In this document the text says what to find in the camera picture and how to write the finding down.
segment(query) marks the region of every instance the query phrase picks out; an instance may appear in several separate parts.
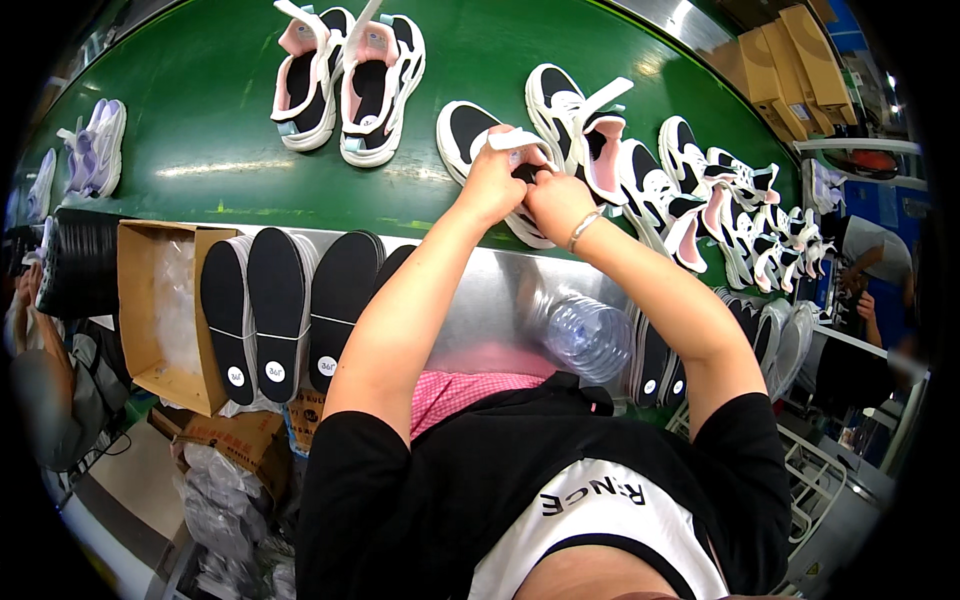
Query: woman's right hand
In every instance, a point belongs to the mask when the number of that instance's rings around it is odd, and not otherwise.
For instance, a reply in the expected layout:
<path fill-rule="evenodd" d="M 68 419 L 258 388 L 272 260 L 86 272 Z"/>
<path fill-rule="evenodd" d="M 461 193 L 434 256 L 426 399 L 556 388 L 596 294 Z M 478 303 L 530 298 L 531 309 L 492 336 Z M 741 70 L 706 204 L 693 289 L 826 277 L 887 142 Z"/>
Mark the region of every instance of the woman's right hand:
<path fill-rule="evenodd" d="M 538 171 L 536 183 L 527 183 L 524 202 L 537 229 L 551 242 L 566 248 L 584 218 L 597 209 L 587 185 L 570 175 Z"/>

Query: cardboard box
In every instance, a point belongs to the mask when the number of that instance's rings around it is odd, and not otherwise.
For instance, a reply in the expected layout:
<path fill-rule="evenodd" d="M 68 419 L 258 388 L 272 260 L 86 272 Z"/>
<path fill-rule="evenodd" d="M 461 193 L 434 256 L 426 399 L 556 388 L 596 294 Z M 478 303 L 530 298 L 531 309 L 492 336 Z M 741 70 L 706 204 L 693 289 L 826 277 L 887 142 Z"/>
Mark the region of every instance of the cardboard box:
<path fill-rule="evenodd" d="M 195 325 L 202 373 L 169 365 L 156 340 L 154 265 L 167 240 L 164 231 L 193 237 Z M 236 235 L 236 229 L 200 228 L 165 221 L 123 220 L 117 229 L 117 288 L 120 293 L 120 337 L 133 383 L 201 415 L 216 414 L 227 402 L 217 370 L 210 330 L 200 304 L 200 276 L 206 253 L 215 242 Z"/>
<path fill-rule="evenodd" d="M 780 79 L 770 48 L 760 29 L 739 38 L 740 53 L 747 75 L 747 98 L 782 142 L 806 140 L 806 129 L 783 100 Z"/>
<path fill-rule="evenodd" d="M 827 37 L 813 15 L 806 6 L 797 5 L 780 11 L 780 18 L 797 48 L 817 106 L 827 114 L 831 123 L 856 125 L 855 119 L 849 123 L 845 116 L 845 113 L 847 116 L 853 114 L 850 95 Z"/>
<path fill-rule="evenodd" d="M 235 417 L 195 415 L 174 443 L 214 447 L 234 463 L 256 475 L 270 497 L 278 502 L 287 489 L 290 446 L 283 416 L 269 411 L 240 413 Z"/>
<path fill-rule="evenodd" d="M 777 68 L 783 101 L 797 115 L 807 133 L 833 134 L 833 125 L 814 103 L 813 88 L 810 87 L 810 80 L 800 63 L 797 49 L 783 25 L 783 20 L 767 23 L 760 30 Z M 804 85 L 809 89 L 809 98 L 804 96 Z"/>

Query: shoe box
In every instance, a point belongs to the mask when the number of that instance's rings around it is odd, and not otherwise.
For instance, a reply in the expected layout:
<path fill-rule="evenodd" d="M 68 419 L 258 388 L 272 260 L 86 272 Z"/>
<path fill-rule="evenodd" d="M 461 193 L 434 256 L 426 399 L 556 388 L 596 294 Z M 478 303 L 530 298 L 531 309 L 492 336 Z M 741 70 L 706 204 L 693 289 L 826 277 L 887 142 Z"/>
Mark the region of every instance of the shoe box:
<path fill-rule="evenodd" d="M 753 29 L 740 36 L 739 41 L 747 80 L 747 89 L 744 91 L 750 104 L 780 141 L 790 143 L 793 140 L 806 140 L 803 121 L 784 99 L 780 78 L 763 32 Z"/>
<path fill-rule="evenodd" d="M 194 241 L 194 314 L 200 373 L 168 364 L 156 335 L 154 268 L 174 232 Z M 138 220 L 122 220 L 117 230 L 120 336 L 127 371 L 133 383 L 143 389 L 207 417 L 215 415 L 227 402 L 227 393 L 200 304 L 200 277 L 210 247 L 236 234 L 236 229 Z"/>
<path fill-rule="evenodd" d="M 777 69 L 783 101 L 801 120 L 807 133 L 833 135 L 833 124 L 817 106 L 813 86 L 800 62 L 797 47 L 793 44 L 783 19 L 767 23 L 760 27 L 760 30 L 767 41 L 770 56 L 773 57 L 774 67 Z"/>
<path fill-rule="evenodd" d="M 780 19 L 810 79 L 817 106 L 831 123 L 856 125 L 847 85 L 820 24 L 803 5 L 783 9 Z"/>

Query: white label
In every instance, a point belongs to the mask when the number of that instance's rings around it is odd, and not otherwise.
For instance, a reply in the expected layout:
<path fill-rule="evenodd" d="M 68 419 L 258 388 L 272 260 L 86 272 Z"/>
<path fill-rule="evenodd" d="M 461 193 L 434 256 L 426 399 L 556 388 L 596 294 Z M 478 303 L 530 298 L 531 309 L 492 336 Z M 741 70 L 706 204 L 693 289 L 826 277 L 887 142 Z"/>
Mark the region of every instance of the white label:
<path fill-rule="evenodd" d="M 317 371 L 326 375 L 327 377 L 332 377 L 333 372 L 337 370 L 337 361 L 334 358 L 329 356 L 323 356 L 320 360 L 317 361 Z"/>
<path fill-rule="evenodd" d="M 287 371 L 283 369 L 283 365 L 279 364 L 276 360 L 272 360 L 267 363 L 267 377 L 275 383 L 283 381 L 283 378 L 287 376 Z"/>
<path fill-rule="evenodd" d="M 306 25 L 300 25 L 297 28 L 297 39 L 300 41 L 308 41 L 311 39 L 317 39 L 317 35 L 314 34 L 313 30 Z"/>
<path fill-rule="evenodd" d="M 797 115 L 797 118 L 801 121 L 809 121 L 810 113 L 806 111 L 804 105 L 790 105 L 790 109 L 793 110 L 793 113 Z"/>
<path fill-rule="evenodd" d="M 386 50 L 387 39 L 383 36 L 378 36 L 377 34 L 370 33 L 367 36 L 367 46 L 370 48 L 376 48 L 377 50 Z"/>
<path fill-rule="evenodd" d="M 230 380 L 230 383 L 232 383 L 238 388 L 243 385 L 243 382 L 244 382 L 243 372 L 237 369 L 236 367 L 230 367 L 229 369 L 227 369 L 227 378 Z"/>

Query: woman's hand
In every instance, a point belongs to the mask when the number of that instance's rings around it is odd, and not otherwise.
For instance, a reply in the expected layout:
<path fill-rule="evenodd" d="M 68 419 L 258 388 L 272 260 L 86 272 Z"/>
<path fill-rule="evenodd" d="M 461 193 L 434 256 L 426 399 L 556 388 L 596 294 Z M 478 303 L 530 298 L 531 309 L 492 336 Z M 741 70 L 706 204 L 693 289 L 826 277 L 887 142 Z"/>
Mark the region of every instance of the woman's hand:
<path fill-rule="evenodd" d="M 551 242 L 566 248 L 570 235 L 597 209 L 587 185 L 563 173 L 537 172 L 537 183 L 527 184 L 527 208 L 537 229 Z"/>
<path fill-rule="evenodd" d="M 512 129 L 514 127 L 510 125 L 497 125 L 490 128 L 490 133 L 505 133 Z M 464 191 L 453 205 L 484 231 L 503 221 L 527 193 L 526 183 L 512 175 L 510 152 L 497 151 L 490 147 L 490 143 L 484 144 L 470 166 Z"/>

